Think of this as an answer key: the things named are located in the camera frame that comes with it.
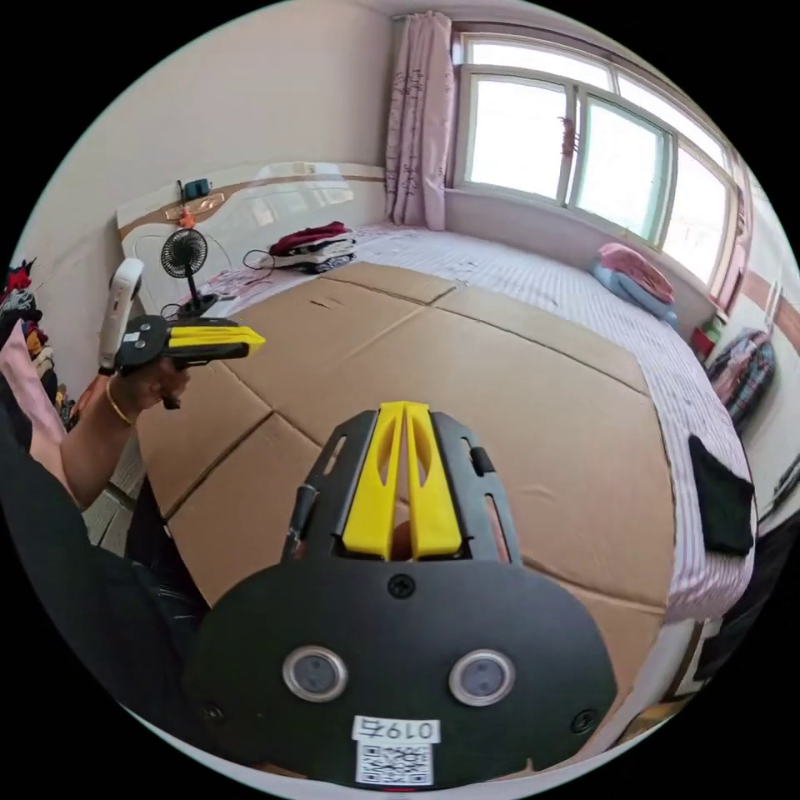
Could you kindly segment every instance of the floor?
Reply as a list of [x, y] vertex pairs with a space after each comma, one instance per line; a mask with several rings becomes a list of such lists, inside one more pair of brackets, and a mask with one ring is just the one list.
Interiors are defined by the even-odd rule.
[[92, 544], [99, 544], [120, 556], [124, 554], [133, 506], [143, 479], [142, 456], [134, 435], [123, 451], [107, 489], [83, 513]]

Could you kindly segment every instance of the qr code sticker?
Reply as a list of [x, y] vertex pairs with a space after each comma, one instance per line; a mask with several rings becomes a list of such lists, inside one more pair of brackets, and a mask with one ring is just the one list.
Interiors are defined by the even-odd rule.
[[373, 786], [432, 786], [429, 744], [375, 745], [358, 742], [356, 782]]

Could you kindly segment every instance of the red clothing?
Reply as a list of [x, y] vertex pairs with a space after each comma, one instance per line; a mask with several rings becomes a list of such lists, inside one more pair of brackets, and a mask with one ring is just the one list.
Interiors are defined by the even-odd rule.
[[342, 222], [330, 222], [322, 227], [307, 227], [303, 231], [290, 233], [279, 239], [269, 248], [271, 256], [285, 256], [294, 248], [301, 248], [303, 245], [317, 242], [320, 239], [328, 239], [331, 236], [341, 236], [347, 232], [347, 228]]

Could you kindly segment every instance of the pink curtain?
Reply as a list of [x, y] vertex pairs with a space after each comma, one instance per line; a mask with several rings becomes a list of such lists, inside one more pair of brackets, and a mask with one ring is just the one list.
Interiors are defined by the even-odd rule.
[[750, 242], [753, 238], [753, 195], [750, 190], [748, 169], [744, 163], [734, 164], [734, 177], [737, 184], [738, 214], [736, 219], [736, 235], [733, 239], [731, 260], [727, 269], [721, 271], [717, 286], [712, 288], [712, 295], [717, 305], [729, 312], [736, 299], [742, 277], [748, 270], [750, 258]]
[[386, 216], [444, 230], [444, 178], [453, 124], [451, 22], [436, 12], [405, 20], [392, 81]]

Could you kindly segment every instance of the window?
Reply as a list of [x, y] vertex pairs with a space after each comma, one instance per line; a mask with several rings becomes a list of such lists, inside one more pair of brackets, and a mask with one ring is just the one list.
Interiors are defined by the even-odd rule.
[[561, 177], [561, 86], [482, 77], [473, 84], [476, 110], [467, 180], [554, 200]]
[[520, 37], [463, 44], [457, 187], [588, 215], [712, 283], [733, 240], [722, 141], [598, 57]]
[[605, 102], [587, 108], [578, 208], [650, 238], [658, 204], [664, 134]]
[[708, 282], [727, 226], [722, 181], [683, 149], [677, 154], [677, 184], [664, 252]]
[[525, 44], [509, 44], [502, 40], [472, 42], [467, 49], [467, 60], [472, 64], [532, 69], [538, 73], [561, 75], [601, 89], [609, 90], [613, 87], [611, 74], [605, 67], [575, 58], [571, 54]]
[[711, 156], [720, 167], [725, 166], [723, 149], [719, 142], [716, 142], [699, 125], [675, 108], [670, 102], [662, 100], [655, 92], [651, 92], [644, 86], [623, 76], [619, 77], [619, 94], [622, 98], [629, 100], [631, 103], [636, 103], [640, 108], [649, 111], [654, 117], [658, 117], [665, 123], [672, 125], [675, 130], [680, 131], [687, 139], [693, 141]]

